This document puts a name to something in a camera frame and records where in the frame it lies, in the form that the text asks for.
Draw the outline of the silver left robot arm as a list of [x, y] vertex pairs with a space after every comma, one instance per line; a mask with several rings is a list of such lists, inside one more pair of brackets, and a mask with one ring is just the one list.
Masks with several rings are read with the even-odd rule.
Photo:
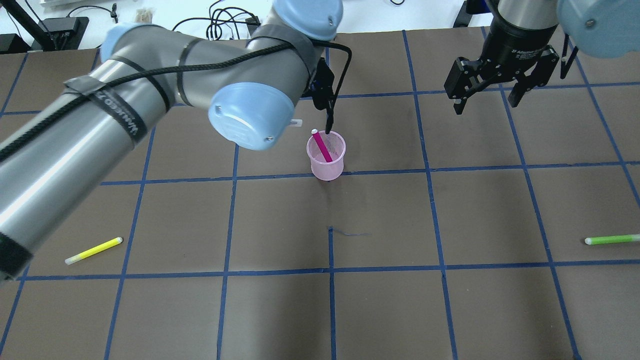
[[178, 103], [247, 150], [274, 146], [318, 77], [340, 0], [275, 0], [245, 47], [153, 23], [107, 33], [101, 64], [1, 144], [1, 280], [12, 281], [89, 193]]

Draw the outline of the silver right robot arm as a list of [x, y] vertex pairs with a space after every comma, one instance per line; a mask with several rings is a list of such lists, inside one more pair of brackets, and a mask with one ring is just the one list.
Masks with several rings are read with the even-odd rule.
[[637, 0], [465, 0], [454, 26], [479, 14], [493, 16], [481, 55], [457, 57], [444, 84], [458, 116], [491, 85], [514, 82], [507, 100], [517, 107], [556, 68], [566, 78], [580, 52], [617, 59], [640, 48]]

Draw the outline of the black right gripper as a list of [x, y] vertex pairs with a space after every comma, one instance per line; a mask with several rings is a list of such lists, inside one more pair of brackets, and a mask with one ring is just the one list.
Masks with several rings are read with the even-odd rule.
[[[553, 27], [526, 29], [508, 22], [493, 22], [487, 32], [480, 57], [457, 57], [446, 77], [444, 89], [461, 116], [471, 96], [495, 82], [510, 81], [517, 71], [509, 94], [510, 107], [517, 107], [527, 92], [548, 84], [560, 56], [549, 45]], [[532, 69], [530, 75], [523, 72]]]

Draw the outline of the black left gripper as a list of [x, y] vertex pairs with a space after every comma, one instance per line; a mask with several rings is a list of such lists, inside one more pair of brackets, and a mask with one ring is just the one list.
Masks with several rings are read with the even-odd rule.
[[334, 126], [334, 103], [336, 95], [333, 89], [335, 75], [329, 68], [326, 59], [320, 57], [317, 63], [315, 77], [310, 84], [310, 96], [317, 110], [326, 110], [326, 124], [324, 134], [329, 135]]

